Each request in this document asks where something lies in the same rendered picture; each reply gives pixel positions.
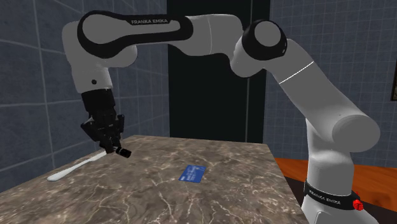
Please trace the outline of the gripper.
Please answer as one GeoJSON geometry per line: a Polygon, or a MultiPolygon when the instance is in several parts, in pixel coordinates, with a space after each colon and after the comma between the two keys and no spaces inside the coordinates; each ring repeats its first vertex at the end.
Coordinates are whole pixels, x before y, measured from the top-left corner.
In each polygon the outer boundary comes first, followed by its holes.
{"type": "Polygon", "coordinates": [[[88,120],[81,128],[93,141],[99,142],[107,154],[113,153],[113,146],[121,146],[125,123],[124,115],[116,115],[113,91],[110,88],[91,90],[81,97],[88,112],[88,120]]]}

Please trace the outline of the white utensil with black tip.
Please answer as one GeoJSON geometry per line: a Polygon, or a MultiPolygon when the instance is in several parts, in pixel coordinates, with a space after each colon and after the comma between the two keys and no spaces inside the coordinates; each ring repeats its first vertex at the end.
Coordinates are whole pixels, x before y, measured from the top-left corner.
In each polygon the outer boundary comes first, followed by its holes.
{"type": "MultiPolygon", "coordinates": [[[[125,148],[121,148],[121,147],[114,146],[113,149],[115,150],[116,154],[118,154],[118,155],[120,155],[122,157],[125,157],[125,158],[129,158],[131,156],[131,153],[132,153],[131,151],[129,151],[129,150],[125,149],[125,148]]],[[[96,160],[106,156],[107,154],[108,153],[106,151],[100,152],[99,154],[94,155],[94,156],[90,157],[89,159],[86,159],[86,160],[84,160],[84,161],[82,161],[82,162],[80,162],[80,163],[78,163],[76,165],[73,165],[73,166],[71,166],[71,167],[69,167],[67,169],[64,169],[62,171],[56,172],[55,174],[52,174],[51,176],[48,176],[46,180],[49,181],[49,182],[58,181],[58,180],[64,178],[65,176],[67,176],[68,174],[72,173],[76,169],[80,168],[81,166],[83,166],[83,165],[85,165],[85,164],[87,164],[89,162],[96,161],[96,160]]]]}

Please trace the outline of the blue card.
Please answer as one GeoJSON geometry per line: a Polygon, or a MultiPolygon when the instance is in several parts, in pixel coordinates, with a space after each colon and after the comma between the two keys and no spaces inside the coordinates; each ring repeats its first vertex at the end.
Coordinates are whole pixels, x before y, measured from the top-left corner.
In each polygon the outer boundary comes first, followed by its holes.
{"type": "Polygon", "coordinates": [[[179,177],[179,181],[200,183],[205,173],[206,167],[201,165],[187,165],[182,175],[179,177]]]}

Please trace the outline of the dark door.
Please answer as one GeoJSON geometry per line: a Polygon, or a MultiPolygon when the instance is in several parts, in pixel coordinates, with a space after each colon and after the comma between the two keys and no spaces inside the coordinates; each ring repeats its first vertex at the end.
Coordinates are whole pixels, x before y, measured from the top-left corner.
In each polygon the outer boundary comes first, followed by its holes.
{"type": "MultiPolygon", "coordinates": [[[[244,27],[270,17],[270,0],[167,0],[170,15],[236,15],[244,27]]],[[[262,143],[267,72],[236,76],[223,54],[190,57],[168,47],[171,137],[262,143]]]]}

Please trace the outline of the orange wooden table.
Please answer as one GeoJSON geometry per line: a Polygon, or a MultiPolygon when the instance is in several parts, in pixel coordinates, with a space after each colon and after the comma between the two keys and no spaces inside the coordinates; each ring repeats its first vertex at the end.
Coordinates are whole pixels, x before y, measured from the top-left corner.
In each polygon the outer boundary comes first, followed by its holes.
{"type": "MultiPolygon", "coordinates": [[[[275,158],[284,176],[304,182],[308,161],[275,158]]],[[[355,165],[352,189],[361,200],[397,212],[397,168],[355,165]]]]}

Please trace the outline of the dark wall picture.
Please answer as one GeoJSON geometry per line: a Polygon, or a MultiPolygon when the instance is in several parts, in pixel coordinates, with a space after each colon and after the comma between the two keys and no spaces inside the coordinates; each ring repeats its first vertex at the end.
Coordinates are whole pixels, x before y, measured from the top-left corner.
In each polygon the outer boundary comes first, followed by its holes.
{"type": "Polygon", "coordinates": [[[393,75],[391,101],[397,101],[397,60],[396,60],[396,65],[395,65],[394,75],[393,75]]]}

